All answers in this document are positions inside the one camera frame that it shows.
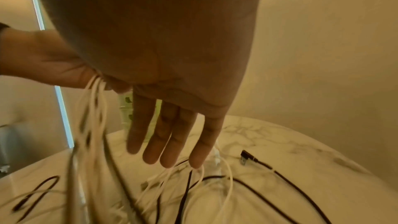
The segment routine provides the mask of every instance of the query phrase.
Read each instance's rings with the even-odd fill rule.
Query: transparent green container
[[[133,92],[127,92],[122,95],[119,95],[119,103],[120,103],[120,113],[121,113],[121,123],[123,125],[124,134],[127,136],[130,126],[131,120],[133,119]],[[153,135],[155,131],[156,121],[158,119],[160,113],[161,101],[156,101],[155,113],[153,114],[152,120],[148,127],[148,132],[146,133],[144,142],[148,142],[150,137]]]

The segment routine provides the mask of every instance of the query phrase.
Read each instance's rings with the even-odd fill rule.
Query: table
[[[198,117],[182,155],[188,155],[198,139],[204,118]],[[141,160],[143,148],[137,155],[125,150],[123,131],[108,135],[112,153],[134,195],[141,191],[141,184],[162,167],[146,165]],[[218,144],[228,154],[234,176],[237,176],[260,192],[269,201],[282,209],[299,223],[323,223],[315,210],[294,189],[274,174],[253,162],[245,166],[239,162],[240,152],[245,149],[259,160],[270,164],[290,181],[306,192],[323,210],[332,223],[337,224],[383,224],[398,222],[398,192],[369,171],[344,157],[326,145],[291,129],[256,119],[227,116]],[[66,164],[70,150],[65,150],[32,164],[0,180],[0,204],[23,192],[29,192],[41,181],[53,175],[60,175],[60,182],[54,189],[65,189]],[[225,174],[214,157],[206,162],[206,175]],[[187,171],[181,173],[184,191]],[[106,176],[107,196],[110,202],[119,200],[110,177]],[[176,185],[177,178],[170,185]],[[188,223],[210,223],[219,211],[228,190],[227,180],[220,182],[213,190],[203,195],[188,211]],[[2,224],[16,223],[22,213],[10,214],[14,204],[0,209]],[[32,212],[62,206],[63,194],[48,194]],[[174,223],[176,206],[164,207],[162,223]],[[274,210],[254,197],[247,189],[234,184],[233,196],[226,206],[223,223],[288,223]],[[62,210],[43,214],[29,224],[62,223]]]

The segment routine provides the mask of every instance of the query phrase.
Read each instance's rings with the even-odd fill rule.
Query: marble tabletop
[[[203,127],[203,117],[193,127],[182,156],[188,156]],[[141,184],[149,177],[163,170],[159,163],[147,165],[141,155],[130,155],[125,150],[123,131],[108,135],[112,154],[125,180],[134,195],[141,192]],[[308,194],[336,224],[384,224],[398,223],[398,192],[369,171],[344,157],[326,145],[291,129],[244,117],[227,116],[218,138],[221,156],[224,156],[232,168],[234,177],[249,184],[274,205],[302,224],[324,223],[316,211],[292,187],[275,174],[248,162],[245,166],[239,162],[243,149],[260,161],[270,164],[306,194]],[[66,164],[70,150],[65,150],[7,177],[0,179],[0,205],[22,193],[33,190],[48,177],[59,175],[60,182],[54,189],[65,190]],[[227,175],[225,167],[209,157],[205,163],[205,175]],[[181,171],[178,177],[170,179],[165,194],[177,187],[183,192],[186,187],[189,168]],[[107,196],[111,204],[120,198],[115,192],[108,173],[105,174]],[[215,187],[202,192],[192,207],[186,209],[187,223],[211,223],[219,211],[225,194],[229,189],[227,180],[220,181]],[[24,210],[11,213],[18,201],[0,208],[0,223],[16,223]],[[62,207],[65,195],[49,193],[32,211],[31,215],[53,209],[42,214],[28,224],[62,223]],[[179,202],[162,208],[161,223],[174,223]],[[154,223],[154,214],[149,218]],[[229,204],[226,205],[220,223],[288,223],[268,205],[257,199],[244,187],[234,184]]]

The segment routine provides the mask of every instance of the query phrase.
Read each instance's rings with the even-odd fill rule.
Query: vertical metal strip
[[[34,11],[36,12],[37,22],[39,23],[40,30],[45,30],[44,20],[43,20],[43,16],[42,16],[41,10],[40,10],[39,0],[32,0],[32,1],[33,1]],[[59,108],[61,111],[62,122],[63,122],[63,127],[65,128],[66,140],[68,142],[68,147],[73,148],[74,143],[73,143],[72,130],[70,129],[68,114],[66,112],[66,107],[65,107],[65,103],[63,100],[62,91],[61,91],[60,86],[55,86],[55,93],[57,95],[57,100],[58,100]]]

